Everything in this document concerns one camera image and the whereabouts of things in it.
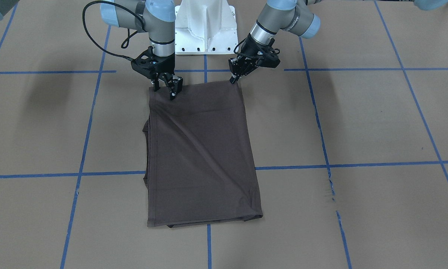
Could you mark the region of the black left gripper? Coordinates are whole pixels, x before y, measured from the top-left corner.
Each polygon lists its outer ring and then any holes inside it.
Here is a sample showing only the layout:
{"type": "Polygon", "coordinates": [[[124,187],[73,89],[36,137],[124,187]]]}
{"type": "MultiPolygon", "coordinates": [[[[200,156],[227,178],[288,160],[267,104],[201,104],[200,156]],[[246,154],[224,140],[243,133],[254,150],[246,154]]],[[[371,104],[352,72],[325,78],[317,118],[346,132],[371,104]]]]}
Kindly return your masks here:
{"type": "Polygon", "coordinates": [[[273,67],[273,36],[267,38],[267,44],[260,44],[251,34],[241,41],[239,52],[234,51],[237,57],[234,58],[234,66],[229,66],[231,71],[231,84],[235,84],[241,77],[250,74],[258,67],[273,67]]]}

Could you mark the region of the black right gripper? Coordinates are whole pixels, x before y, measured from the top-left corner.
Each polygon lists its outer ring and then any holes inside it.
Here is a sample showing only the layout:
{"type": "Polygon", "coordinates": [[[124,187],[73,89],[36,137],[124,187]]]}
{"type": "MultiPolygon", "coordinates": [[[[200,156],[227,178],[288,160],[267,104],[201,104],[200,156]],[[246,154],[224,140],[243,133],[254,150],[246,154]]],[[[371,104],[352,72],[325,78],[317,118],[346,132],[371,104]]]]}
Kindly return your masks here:
{"type": "Polygon", "coordinates": [[[175,69],[175,53],[169,56],[157,56],[152,53],[149,57],[151,64],[151,80],[154,92],[160,89],[160,80],[165,84],[169,84],[169,100],[174,100],[182,91],[183,78],[174,76],[175,69]]]}

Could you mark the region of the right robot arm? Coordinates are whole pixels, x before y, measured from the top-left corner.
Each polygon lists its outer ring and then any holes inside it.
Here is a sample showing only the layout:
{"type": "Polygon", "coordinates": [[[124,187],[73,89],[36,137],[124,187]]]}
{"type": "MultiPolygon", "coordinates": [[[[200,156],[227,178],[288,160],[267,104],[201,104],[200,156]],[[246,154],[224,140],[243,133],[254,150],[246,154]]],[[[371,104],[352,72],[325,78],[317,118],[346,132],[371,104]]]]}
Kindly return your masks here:
{"type": "Polygon", "coordinates": [[[163,82],[173,100],[183,79],[175,75],[175,4],[172,0],[106,0],[100,4],[102,20],[111,26],[148,33],[150,46],[130,60],[134,71],[149,79],[154,91],[163,82]]]}

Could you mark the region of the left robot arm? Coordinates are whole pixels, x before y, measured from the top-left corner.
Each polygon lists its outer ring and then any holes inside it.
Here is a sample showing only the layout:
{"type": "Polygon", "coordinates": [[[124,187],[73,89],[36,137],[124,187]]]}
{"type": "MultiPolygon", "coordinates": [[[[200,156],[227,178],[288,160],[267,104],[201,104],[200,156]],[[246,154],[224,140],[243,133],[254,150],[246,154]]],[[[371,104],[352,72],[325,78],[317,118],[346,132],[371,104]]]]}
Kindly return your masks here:
{"type": "Polygon", "coordinates": [[[236,57],[229,59],[231,84],[257,68],[276,68],[280,50],[273,48],[275,36],[281,30],[300,38],[314,37],[321,19],[311,12],[312,0],[267,0],[249,34],[234,48],[236,57]]]}

